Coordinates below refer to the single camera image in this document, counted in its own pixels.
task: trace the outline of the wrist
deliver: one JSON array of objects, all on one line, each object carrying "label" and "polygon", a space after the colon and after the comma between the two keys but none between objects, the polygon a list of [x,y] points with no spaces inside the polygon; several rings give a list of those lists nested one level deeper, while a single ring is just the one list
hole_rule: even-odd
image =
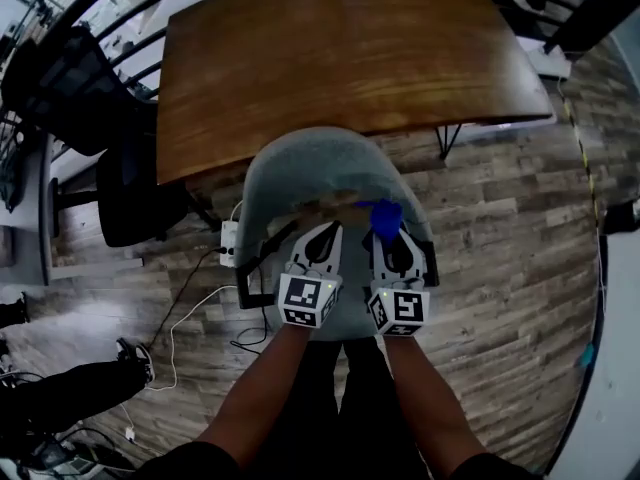
[{"label": "wrist", "polygon": [[311,333],[313,329],[310,327],[304,327],[302,325],[293,325],[285,323],[278,333],[285,334],[287,336],[291,336],[293,339],[309,341],[311,338]]},{"label": "wrist", "polygon": [[388,349],[404,350],[417,346],[413,336],[383,336],[384,345]]}]

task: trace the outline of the wooden floor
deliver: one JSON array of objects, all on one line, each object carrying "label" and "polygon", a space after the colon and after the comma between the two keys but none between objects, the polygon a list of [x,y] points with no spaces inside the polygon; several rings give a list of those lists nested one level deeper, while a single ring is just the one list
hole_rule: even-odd
[{"label": "wooden floor", "polygon": [[[435,235],[441,286],[420,343],[481,441],[534,470],[553,453],[582,381],[576,364],[591,336],[597,289],[586,176],[555,84],[548,90],[557,125],[458,144],[446,164],[431,133],[376,139],[424,204]],[[580,123],[600,204],[637,196],[640,106],[611,44],[580,60],[564,91]],[[227,169],[191,188],[226,217],[241,198],[245,171],[246,165]],[[29,289],[33,322],[5,330],[15,361],[52,374],[111,360],[119,336],[148,341],[198,258],[218,240],[189,215],[164,243],[109,249],[95,205],[66,211],[54,244],[57,264],[140,255],[145,266]],[[233,272],[212,254],[154,347],[157,386],[172,382],[169,326],[228,283]],[[239,331],[261,324],[257,311],[240,311],[236,300],[234,290],[224,291],[178,328],[176,389],[143,391],[126,403],[141,445],[165,452],[195,437],[254,359],[229,345]],[[341,359],[338,393],[346,372]],[[111,435],[136,463],[153,456],[124,440],[128,421],[120,407],[86,423]]]}]

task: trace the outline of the chair backrest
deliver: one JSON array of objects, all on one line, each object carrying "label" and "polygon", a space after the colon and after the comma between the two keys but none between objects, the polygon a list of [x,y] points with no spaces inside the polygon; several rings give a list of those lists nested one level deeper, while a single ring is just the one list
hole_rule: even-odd
[{"label": "chair backrest", "polygon": [[155,104],[137,100],[113,72],[98,41],[72,27],[46,47],[27,41],[2,81],[4,104],[83,155],[140,132]]},{"label": "chair backrest", "polygon": [[432,241],[422,205],[378,146],[351,130],[306,128],[273,141],[251,162],[236,235],[236,265],[258,255],[272,219],[340,190],[354,190],[363,201],[386,198],[400,203],[411,223],[409,231],[419,240]]}]

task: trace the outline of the blue object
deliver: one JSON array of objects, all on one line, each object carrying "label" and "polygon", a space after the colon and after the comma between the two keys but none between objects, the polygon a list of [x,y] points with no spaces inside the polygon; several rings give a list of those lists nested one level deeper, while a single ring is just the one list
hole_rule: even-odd
[{"label": "blue object", "polygon": [[402,206],[387,199],[378,202],[361,202],[356,206],[373,206],[369,221],[373,232],[378,235],[384,247],[390,247],[400,232]]},{"label": "blue object", "polygon": [[596,349],[594,348],[592,343],[587,345],[587,348],[584,349],[584,352],[580,356],[580,366],[582,368],[586,368],[593,362],[593,357],[596,353]]}]

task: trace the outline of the forearm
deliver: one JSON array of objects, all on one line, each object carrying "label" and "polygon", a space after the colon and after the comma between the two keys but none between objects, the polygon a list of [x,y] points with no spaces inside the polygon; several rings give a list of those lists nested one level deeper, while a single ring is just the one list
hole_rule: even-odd
[{"label": "forearm", "polygon": [[418,448],[429,466],[446,478],[466,459],[486,450],[415,339],[385,338],[385,344],[398,400]]},{"label": "forearm", "polygon": [[311,330],[284,325],[229,391],[209,427],[198,437],[247,466],[269,434],[289,396]]}]

